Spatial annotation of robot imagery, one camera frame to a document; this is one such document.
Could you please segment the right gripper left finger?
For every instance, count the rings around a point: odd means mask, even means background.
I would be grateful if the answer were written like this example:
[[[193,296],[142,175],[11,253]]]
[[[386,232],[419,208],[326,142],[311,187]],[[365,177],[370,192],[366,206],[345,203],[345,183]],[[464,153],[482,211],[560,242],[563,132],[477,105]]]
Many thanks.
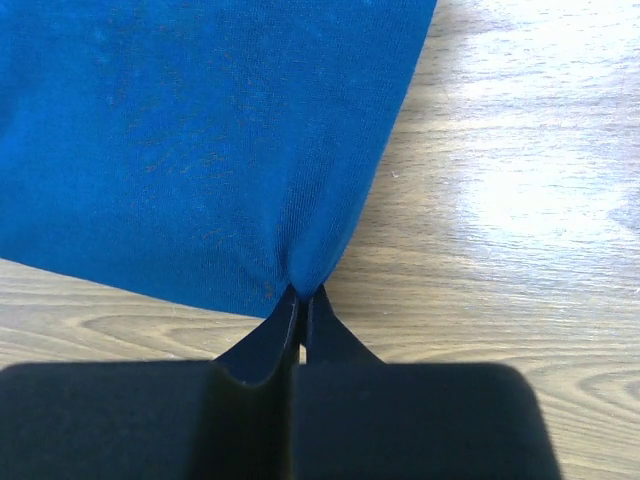
[[[214,360],[1,372],[5,479],[283,479],[299,303],[287,289]]]

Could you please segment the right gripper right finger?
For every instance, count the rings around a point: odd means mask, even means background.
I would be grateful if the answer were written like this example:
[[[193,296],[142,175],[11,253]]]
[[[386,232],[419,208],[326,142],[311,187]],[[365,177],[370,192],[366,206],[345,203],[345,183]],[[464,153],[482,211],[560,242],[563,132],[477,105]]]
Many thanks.
[[[499,363],[385,363],[319,289],[297,370],[301,479],[557,479],[534,391]]]

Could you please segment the blue printed t shirt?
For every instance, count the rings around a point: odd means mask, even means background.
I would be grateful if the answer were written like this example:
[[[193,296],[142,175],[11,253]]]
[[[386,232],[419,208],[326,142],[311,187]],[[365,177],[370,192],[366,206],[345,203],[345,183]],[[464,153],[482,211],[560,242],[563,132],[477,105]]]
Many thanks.
[[[264,317],[359,221],[431,1],[5,1],[1,255]]]

